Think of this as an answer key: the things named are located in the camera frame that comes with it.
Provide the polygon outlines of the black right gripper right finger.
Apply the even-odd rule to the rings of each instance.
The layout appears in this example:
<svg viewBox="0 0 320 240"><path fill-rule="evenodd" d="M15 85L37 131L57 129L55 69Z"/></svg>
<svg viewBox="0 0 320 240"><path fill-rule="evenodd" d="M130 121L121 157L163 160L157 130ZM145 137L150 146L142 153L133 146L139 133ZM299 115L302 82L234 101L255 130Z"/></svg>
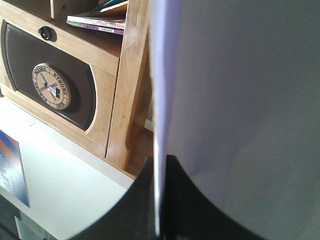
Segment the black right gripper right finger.
<svg viewBox="0 0 320 240"><path fill-rule="evenodd" d="M162 230L167 240L260 240L196 187L177 157L167 155Z"/></svg>

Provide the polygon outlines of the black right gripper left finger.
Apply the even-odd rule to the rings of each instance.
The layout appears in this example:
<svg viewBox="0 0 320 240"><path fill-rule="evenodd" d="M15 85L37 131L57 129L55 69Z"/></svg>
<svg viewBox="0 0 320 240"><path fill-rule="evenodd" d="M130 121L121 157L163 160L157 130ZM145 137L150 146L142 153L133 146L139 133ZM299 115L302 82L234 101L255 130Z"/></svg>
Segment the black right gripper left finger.
<svg viewBox="0 0 320 240"><path fill-rule="evenodd" d="M154 160L148 157L122 198L72 240L155 240Z"/></svg>

